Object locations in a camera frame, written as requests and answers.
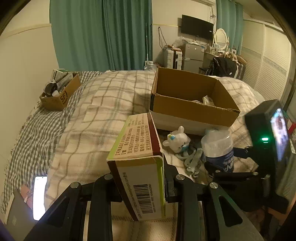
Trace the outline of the clear plastic bottle blue label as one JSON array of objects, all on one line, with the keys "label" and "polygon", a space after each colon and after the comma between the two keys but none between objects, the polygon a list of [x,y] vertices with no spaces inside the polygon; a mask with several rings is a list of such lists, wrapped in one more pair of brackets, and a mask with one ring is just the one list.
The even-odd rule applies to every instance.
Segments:
[{"label": "clear plastic bottle blue label", "polygon": [[208,130],[201,145],[207,162],[224,172],[234,171],[233,140],[229,130]]}]

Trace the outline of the grey plastic clip tool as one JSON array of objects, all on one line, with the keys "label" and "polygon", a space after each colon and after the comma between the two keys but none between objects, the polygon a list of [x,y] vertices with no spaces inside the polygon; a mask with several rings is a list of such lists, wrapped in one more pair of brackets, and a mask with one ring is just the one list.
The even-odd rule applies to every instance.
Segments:
[{"label": "grey plastic clip tool", "polygon": [[197,178],[199,176],[199,169],[202,164],[202,155],[203,150],[200,143],[196,145],[189,145],[186,150],[175,154],[178,159],[183,161],[187,174],[193,178]]}]

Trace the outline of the green white medicine box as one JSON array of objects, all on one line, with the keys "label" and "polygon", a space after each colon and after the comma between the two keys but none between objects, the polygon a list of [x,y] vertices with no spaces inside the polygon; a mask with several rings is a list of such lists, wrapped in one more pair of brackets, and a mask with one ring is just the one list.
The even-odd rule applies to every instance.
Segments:
[{"label": "green white medicine box", "polygon": [[127,118],[107,164],[134,221],[165,218],[164,154],[150,113]]}]

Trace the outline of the lit white smartphone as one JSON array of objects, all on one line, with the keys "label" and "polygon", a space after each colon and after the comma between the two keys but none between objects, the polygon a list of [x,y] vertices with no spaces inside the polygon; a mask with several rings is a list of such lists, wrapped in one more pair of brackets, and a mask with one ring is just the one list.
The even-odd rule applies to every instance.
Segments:
[{"label": "lit white smartphone", "polygon": [[45,214],[44,195],[47,176],[36,176],[33,189],[33,219],[39,221]]}]

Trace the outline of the dark laptop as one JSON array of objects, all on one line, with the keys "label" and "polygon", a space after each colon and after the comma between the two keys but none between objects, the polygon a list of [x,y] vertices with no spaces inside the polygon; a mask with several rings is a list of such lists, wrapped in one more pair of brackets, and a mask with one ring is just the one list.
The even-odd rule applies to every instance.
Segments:
[{"label": "dark laptop", "polygon": [[7,211],[6,229],[14,240],[24,240],[37,221],[18,190],[13,191]]}]

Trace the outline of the black phone screen device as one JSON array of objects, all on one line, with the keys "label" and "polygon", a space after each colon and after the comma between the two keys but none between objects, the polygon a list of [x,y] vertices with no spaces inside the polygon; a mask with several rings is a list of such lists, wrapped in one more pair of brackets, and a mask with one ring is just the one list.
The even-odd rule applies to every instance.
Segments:
[{"label": "black phone screen device", "polygon": [[277,99],[264,101],[244,118],[259,159],[283,163],[290,141],[280,102]]}]

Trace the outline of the grey checked bed sheet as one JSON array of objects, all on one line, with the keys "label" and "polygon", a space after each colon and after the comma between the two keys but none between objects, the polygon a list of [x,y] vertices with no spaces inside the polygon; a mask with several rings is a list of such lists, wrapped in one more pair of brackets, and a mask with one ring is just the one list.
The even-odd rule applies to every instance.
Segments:
[{"label": "grey checked bed sheet", "polygon": [[2,214],[6,212],[14,190],[23,185],[32,188],[36,176],[47,175],[63,132],[73,115],[79,111],[81,101],[90,94],[93,79],[98,75],[99,71],[79,72],[81,86],[62,111],[46,110],[40,102],[33,108],[19,132],[4,169]]}]

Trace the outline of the white bear plush toy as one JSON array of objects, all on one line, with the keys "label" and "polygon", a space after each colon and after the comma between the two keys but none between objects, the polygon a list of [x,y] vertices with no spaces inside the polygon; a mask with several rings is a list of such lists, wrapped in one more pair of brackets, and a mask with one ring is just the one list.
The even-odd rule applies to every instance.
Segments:
[{"label": "white bear plush toy", "polygon": [[187,150],[191,139],[185,134],[184,130],[183,126],[179,126],[176,131],[168,134],[167,139],[163,141],[163,146],[169,147],[176,154]]}]

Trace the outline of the large open cardboard box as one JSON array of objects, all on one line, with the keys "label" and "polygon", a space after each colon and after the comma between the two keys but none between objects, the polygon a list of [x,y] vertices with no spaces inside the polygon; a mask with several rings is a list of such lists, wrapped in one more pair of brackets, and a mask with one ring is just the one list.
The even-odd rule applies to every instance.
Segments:
[{"label": "large open cardboard box", "polygon": [[202,136],[207,129],[228,129],[239,107],[221,81],[206,75],[158,68],[151,90],[149,112],[156,128]]}]

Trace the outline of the plaid beige blanket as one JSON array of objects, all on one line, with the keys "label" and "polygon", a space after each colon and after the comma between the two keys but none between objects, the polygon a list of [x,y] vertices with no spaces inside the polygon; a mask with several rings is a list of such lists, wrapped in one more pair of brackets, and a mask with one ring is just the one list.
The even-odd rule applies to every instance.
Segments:
[{"label": "plaid beige blanket", "polygon": [[[107,71],[90,79],[57,145],[48,171],[47,210],[72,183],[94,182],[109,173],[106,158],[128,116],[149,112],[155,71]],[[240,109],[230,127],[234,146],[250,146],[243,116],[265,101],[241,80],[217,77]],[[133,221],[123,202],[112,203],[113,240],[175,240],[177,204],[167,204],[166,218]]]}]

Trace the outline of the small SF cardboard box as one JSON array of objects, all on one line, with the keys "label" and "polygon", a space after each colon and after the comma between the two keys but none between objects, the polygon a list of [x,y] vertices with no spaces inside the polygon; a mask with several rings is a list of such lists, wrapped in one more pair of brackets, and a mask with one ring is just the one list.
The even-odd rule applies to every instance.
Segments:
[{"label": "small SF cardboard box", "polygon": [[62,111],[80,86],[80,76],[77,72],[53,69],[51,80],[40,95],[41,104],[46,110]]}]

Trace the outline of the black clothing pile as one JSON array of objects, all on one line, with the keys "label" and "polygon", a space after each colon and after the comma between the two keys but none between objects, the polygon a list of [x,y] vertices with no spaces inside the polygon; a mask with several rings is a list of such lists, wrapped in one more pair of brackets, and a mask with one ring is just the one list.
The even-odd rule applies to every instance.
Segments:
[{"label": "black clothing pile", "polygon": [[214,57],[205,75],[217,77],[232,77],[234,78],[237,72],[237,64],[229,58]]}]

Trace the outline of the white sliding wardrobe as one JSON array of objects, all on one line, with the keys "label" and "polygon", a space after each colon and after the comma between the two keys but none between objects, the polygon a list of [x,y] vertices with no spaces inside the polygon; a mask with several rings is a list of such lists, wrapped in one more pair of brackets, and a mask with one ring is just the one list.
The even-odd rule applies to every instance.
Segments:
[{"label": "white sliding wardrobe", "polygon": [[292,47],[279,27],[244,20],[240,55],[246,61],[243,81],[264,99],[281,99],[290,72]]}]

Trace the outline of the grey small refrigerator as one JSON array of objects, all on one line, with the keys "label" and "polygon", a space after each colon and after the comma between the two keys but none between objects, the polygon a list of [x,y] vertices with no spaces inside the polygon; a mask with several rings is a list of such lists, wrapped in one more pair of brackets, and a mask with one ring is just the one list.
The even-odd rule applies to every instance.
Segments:
[{"label": "grey small refrigerator", "polygon": [[204,48],[199,45],[186,43],[182,46],[182,70],[199,73],[203,65]]}]

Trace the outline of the white oval mirror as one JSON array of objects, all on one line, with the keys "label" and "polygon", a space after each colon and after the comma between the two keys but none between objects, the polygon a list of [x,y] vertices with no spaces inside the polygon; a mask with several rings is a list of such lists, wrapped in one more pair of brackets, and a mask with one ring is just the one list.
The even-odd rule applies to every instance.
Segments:
[{"label": "white oval mirror", "polygon": [[223,28],[219,28],[214,35],[214,46],[220,50],[227,51],[229,45],[229,37]]}]

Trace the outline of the white drawer cabinet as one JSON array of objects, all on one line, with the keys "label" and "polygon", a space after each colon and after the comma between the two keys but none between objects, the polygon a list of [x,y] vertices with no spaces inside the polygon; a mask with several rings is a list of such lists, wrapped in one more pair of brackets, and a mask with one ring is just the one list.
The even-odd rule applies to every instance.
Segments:
[{"label": "white drawer cabinet", "polygon": [[165,68],[182,69],[182,50],[178,47],[167,48],[164,50],[164,64]]}]

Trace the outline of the large water jug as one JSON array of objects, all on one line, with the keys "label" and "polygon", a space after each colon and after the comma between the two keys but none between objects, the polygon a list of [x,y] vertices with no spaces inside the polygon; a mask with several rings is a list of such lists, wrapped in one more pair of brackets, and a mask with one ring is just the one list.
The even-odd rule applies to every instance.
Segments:
[{"label": "large water jug", "polygon": [[156,71],[157,66],[153,61],[146,60],[144,63],[144,71]]}]

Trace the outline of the green curtain right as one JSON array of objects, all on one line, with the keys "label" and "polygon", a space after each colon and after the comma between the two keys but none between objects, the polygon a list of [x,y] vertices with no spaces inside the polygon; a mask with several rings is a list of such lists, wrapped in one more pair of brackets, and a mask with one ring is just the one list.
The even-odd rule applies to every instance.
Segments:
[{"label": "green curtain right", "polygon": [[243,6],[235,1],[217,0],[217,28],[229,38],[229,48],[240,54],[243,36]]}]

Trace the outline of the green curtain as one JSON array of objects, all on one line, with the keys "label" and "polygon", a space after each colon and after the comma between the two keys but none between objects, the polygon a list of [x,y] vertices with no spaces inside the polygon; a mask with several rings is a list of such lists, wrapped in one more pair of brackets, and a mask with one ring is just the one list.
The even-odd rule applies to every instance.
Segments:
[{"label": "green curtain", "polygon": [[142,70],[152,60],[151,1],[50,1],[60,67]]},{"label": "green curtain", "polygon": [[229,38],[229,48],[240,54],[243,36],[243,6],[235,1],[217,0],[217,28]]}]

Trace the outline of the green curtain left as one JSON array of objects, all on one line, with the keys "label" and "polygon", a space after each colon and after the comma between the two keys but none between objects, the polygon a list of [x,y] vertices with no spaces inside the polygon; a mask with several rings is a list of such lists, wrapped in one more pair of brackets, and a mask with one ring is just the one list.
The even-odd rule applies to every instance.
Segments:
[{"label": "green curtain left", "polygon": [[142,70],[152,60],[151,1],[50,1],[60,67]]}]

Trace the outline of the black wall television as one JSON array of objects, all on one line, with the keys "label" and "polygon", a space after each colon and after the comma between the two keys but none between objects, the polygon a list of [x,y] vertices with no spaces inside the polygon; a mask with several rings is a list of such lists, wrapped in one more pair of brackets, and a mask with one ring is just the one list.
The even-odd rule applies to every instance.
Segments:
[{"label": "black wall television", "polygon": [[214,25],[210,22],[192,17],[182,15],[181,33],[187,34],[206,40],[212,40]]}]

